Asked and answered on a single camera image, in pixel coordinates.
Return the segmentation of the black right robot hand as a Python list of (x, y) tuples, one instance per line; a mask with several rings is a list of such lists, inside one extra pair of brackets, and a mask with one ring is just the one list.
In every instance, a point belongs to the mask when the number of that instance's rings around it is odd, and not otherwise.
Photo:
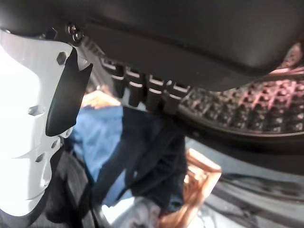
[(276, 69), (304, 35), (301, 0), (3, 0), (0, 3), (0, 220), (42, 213), (76, 124), (93, 64), (84, 37), (114, 61), (114, 84), (149, 108), (165, 88), (172, 113), (186, 89), (224, 91)]

